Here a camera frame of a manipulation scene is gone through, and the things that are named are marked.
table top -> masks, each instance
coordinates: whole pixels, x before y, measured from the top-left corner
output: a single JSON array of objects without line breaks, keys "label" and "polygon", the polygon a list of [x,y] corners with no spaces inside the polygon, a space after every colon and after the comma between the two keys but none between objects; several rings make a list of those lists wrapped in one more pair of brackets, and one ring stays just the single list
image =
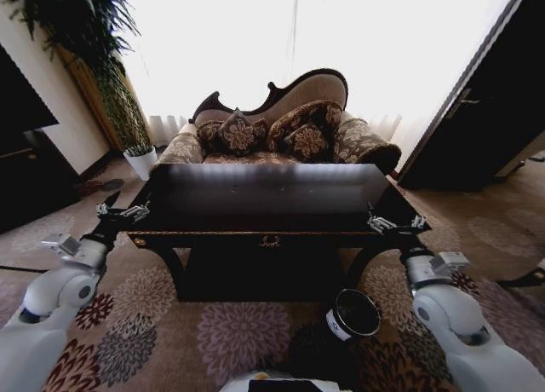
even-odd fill
[{"label": "table top", "polygon": [[178,164],[157,169],[132,205],[128,232],[374,233],[373,214],[417,214],[373,164]]}]

table leg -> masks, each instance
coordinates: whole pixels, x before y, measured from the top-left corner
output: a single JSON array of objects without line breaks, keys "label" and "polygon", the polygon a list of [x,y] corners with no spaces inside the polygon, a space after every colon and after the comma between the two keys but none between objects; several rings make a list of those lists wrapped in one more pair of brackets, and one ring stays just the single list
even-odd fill
[{"label": "table leg", "polygon": [[176,252],[170,247],[147,247],[147,249],[153,251],[163,259],[170,271],[170,275],[172,276],[178,301],[182,301],[185,271],[184,266]]},{"label": "table leg", "polygon": [[395,243],[384,236],[370,239],[368,245],[359,251],[348,268],[347,287],[356,288],[367,264],[383,251],[395,248],[397,248]]}]

sofa backrest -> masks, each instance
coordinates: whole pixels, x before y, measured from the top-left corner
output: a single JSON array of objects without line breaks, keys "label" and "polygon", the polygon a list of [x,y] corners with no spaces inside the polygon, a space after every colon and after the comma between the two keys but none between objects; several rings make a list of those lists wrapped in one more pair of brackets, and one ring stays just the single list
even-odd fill
[{"label": "sofa backrest", "polygon": [[[346,107],[348,86],[346,79],[336,70],[320,68],[301,75],[286,88],[277,88],[274,83],[268,84],[269,95],[259,108],[243,111],[250,121],[265,118],[269,127],[286,113],[297,107],[316,100],[333,100],[341,107]],[[233,110],[219,101],[218,91],[206,98],[197,108],[190,123],[197,126],[210,120],[225,120]]]}]

sofa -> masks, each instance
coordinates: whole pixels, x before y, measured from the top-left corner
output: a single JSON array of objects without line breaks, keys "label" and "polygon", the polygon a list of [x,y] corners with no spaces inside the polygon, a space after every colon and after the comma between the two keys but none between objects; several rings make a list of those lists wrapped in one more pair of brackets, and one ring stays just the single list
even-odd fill
[{"label": "sofa", "polygon": [[164,150],[152,172],[177,164],[375,164],[385,175],[401,152],[345,111],[346,79],[318,69],[269,95],[251,111],[206,98]]}]

floral carpet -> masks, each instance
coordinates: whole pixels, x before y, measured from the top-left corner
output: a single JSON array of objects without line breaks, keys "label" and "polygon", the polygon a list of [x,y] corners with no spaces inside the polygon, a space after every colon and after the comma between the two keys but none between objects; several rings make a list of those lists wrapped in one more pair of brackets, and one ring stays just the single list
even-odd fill
[{"label": "floral carpet", "polygon": [[[125,206],[142,182],[122,160],[111,162],[97,181],[114,177],[125,181],[117,203]],[[472,261],[455,285],[474,296],[505,342],[545,374],[545,289],[505,291],[495,283],[525,274],[545,255],[545,165],[529,162],[477,193],[402,193],[433,227],[422,241],[435,251],[464,251]],[[95,204],[108,194],[97,191],[0,235],[0,264],[54,268],[58,259],[39,240],[51,232],[88,232]],[[343,265],[356,252],[341,250]],[[178,249],[183,262],[189,253]],[[382,323],[375,337],[350,345],[358,379],[353,389],[456,390],[441,349],[412,313],[398,255],[378,256],[359,282],[378,304]],[[240,372],[285,370],[292,340],[323,316],[318,303],[178,303],[163,262],[126,236],[118,238],[107,265],[97,297],[70,328],[44,390],[217,391]],[[0,270],[0,325],[35,277]]]}]

